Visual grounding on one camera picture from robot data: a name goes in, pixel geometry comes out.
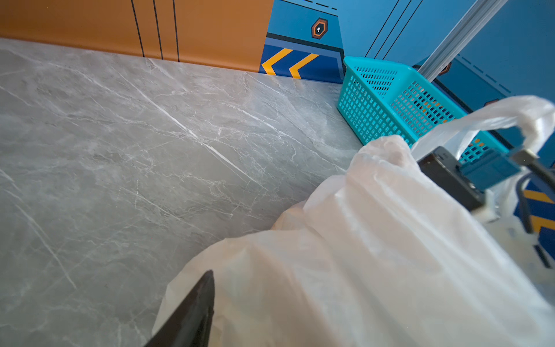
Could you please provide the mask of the white plastic bag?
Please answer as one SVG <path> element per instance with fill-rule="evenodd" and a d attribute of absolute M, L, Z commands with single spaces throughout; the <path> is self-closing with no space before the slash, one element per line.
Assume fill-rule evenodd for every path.
<path fill-rule="evenodd" d="M 539 152 L 553 103 L 506 98 L 413 146 L 398 135 L 370 142 L 270 230 L 190 260 L 166 288 L 152 337 L 212 270 L 208 346 L 553 346 L 554 306 L 417 163 L 514 126 Z"/>

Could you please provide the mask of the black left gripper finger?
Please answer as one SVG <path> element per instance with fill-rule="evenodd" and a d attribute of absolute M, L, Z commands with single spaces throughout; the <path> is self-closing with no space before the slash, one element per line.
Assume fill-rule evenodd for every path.
<path fill-rule="evenodd" d="M 208 346 L 215 303 L 215 279 L 208 270 L 145 347 Z"/>

